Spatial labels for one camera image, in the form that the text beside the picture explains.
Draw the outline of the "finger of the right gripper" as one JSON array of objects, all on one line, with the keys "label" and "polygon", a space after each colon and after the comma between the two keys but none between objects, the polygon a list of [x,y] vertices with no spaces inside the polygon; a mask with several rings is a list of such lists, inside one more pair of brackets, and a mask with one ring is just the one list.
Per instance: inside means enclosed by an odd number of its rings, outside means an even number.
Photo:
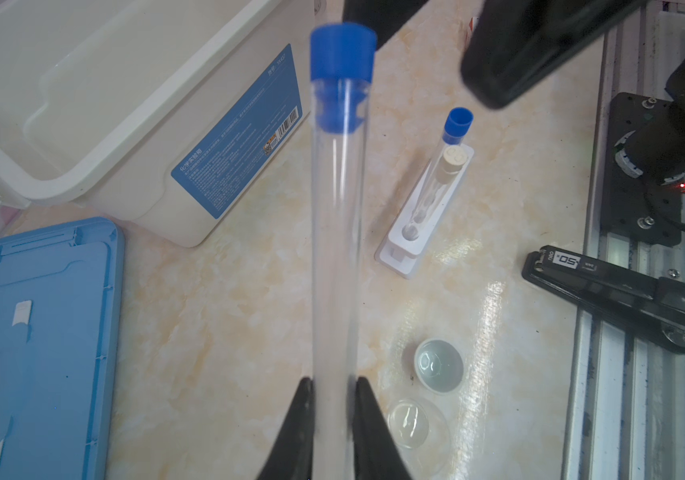
[{"label": "finger of the right gripper", "polygon": [[342,21],[365,26],[376,37],[376,49],[390,40],[427,0],[345,0]]},{"label": "finger of the right gripper", "polygon": [[460,65],[468,90],[502,109],[560,68],[642,1],[486,1]]}]

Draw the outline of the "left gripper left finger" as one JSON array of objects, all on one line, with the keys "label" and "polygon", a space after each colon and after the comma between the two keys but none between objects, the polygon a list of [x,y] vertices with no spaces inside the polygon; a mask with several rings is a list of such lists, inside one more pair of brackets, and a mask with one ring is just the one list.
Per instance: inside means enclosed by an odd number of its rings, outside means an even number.
[{"label": "left gripper left finger", "polygon": [[316,396],[312,378],[298,383],[278,437],[257,480],[308,480],[312,478],[316,427]]}]

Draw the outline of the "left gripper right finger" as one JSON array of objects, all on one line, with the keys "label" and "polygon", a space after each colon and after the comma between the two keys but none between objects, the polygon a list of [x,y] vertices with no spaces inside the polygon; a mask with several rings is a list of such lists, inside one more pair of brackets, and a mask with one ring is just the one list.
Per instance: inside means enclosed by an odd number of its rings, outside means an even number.
[{"label": "left gripper right finger", "polygon": [[411,479],[371,385],[363,376],[355,384],[352,435],[355,479]]}]

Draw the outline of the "blue capped test tube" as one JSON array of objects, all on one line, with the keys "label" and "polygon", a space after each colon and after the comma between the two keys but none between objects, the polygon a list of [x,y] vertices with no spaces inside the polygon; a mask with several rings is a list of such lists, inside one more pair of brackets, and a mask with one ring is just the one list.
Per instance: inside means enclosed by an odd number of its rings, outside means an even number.
[{"label": "blue capped test tube", "polygon": [[444,122],[436,156],[440,157],[449,146],[461,145],[473,120],[474,115],[467,108],[456,107],[450,110]]},{"label": "blue capped test tube", "polygon": [[351,479],[360,238],[375,33],[356,23],[310,36],[312,136],[312,478]]}]

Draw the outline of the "cork stoppered test tube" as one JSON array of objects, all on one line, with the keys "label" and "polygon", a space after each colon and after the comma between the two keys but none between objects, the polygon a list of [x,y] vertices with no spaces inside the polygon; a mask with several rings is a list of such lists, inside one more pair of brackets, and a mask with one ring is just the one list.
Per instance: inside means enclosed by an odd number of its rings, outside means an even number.
[{"label": "cork stoppered test tube", "polygon": [[428,178],[423,182],[416,206],[410,220],[402,228],[403,237],[414,241],[425,229],[428,219],[448,192],[449,186],[468,162],[468,155],[461,145],[449,146],[437,160]]}]

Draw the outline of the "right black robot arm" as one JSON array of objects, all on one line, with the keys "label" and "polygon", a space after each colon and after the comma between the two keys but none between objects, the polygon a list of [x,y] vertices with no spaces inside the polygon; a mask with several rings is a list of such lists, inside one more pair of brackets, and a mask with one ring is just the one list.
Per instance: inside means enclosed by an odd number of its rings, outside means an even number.
[{"label": "right black robot arm", "polygon": [[[642,6],[639,1],[486,1],[464,49],[460,75],[487,108],[502,109],[534,88]],[[685,58],[666,80],[666,112],[618,149],[629,177],[661,185],[685,172]]]}]

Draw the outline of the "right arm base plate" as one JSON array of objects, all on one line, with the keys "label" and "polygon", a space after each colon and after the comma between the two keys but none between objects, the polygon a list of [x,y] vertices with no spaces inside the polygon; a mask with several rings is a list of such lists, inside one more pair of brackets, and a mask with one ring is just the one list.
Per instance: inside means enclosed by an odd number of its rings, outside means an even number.
[{"label": "right arm base plate", "polygon": [[685,233],[685,105],[629,92],[609,104],[600,227],[673,247]]}]

